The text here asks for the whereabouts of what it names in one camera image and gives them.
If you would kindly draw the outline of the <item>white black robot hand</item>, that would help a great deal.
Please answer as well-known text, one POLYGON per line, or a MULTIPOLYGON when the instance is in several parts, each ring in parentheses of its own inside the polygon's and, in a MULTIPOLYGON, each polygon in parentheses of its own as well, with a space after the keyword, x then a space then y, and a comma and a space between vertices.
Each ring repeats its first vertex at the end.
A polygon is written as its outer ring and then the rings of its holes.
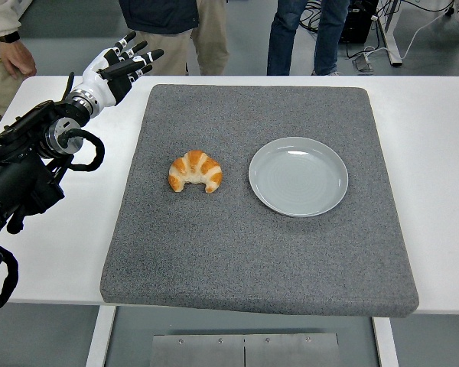
POLYGON ((148 46, 146 41, 130 47, 135 36, 132 31, 101 51, 83 71, 82 83, 69 92, 67 98, 85 107, 92 118, 104 108, 118 105, 132 84, 150 72, 153 63, 164 55, 162 49, 142 53, 148 46))

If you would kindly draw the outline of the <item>person's hand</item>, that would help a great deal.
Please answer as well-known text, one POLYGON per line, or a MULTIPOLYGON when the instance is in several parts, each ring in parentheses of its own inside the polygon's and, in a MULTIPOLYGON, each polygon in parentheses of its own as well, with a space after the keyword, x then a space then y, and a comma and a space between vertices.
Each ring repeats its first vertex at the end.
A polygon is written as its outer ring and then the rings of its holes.
POLYGON ((24 77, 36 75, 34 58, 21 41, 0 42, 0 57, 5 69, 13 79, 18 78, 18 71, 24 77))

